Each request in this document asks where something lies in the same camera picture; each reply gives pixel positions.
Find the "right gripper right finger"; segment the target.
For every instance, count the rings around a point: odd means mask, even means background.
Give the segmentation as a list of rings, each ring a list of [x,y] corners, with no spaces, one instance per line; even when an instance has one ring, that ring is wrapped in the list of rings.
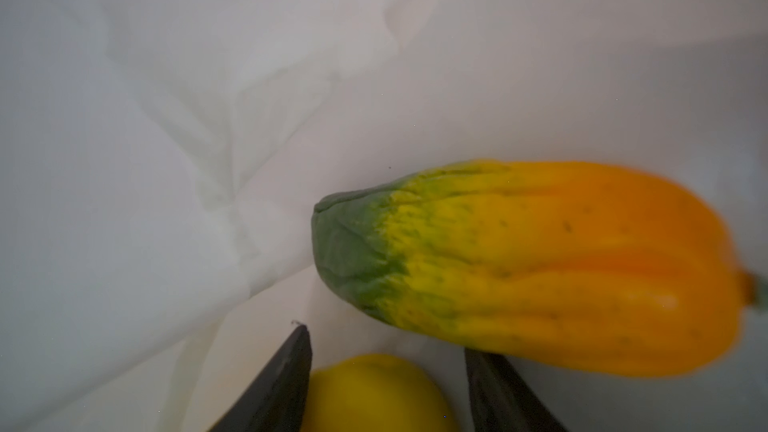
[[[567,431],[506,357],[468,348],[464,357],[475,431]]]

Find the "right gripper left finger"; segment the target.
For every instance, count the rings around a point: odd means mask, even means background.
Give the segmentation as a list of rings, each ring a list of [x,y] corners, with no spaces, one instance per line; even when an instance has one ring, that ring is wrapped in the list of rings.
[[[211,432],[299,432],[309,389],[312,346],[299,324]]]

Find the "orange toy mango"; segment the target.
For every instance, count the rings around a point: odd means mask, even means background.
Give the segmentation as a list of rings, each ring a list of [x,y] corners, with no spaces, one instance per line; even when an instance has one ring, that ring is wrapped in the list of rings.
[[[458,431],[451,406],[419,366],[386,354],[352,357],[310,376],[303,431]]]

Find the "white plastic bag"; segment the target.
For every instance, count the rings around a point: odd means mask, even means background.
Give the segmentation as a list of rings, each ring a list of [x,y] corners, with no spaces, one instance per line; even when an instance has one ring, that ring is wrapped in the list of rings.
[[[203,431],[336,299],[323,196],[476,157],[663,174],[767,270],[767,0],[1,0],[1,427]]]

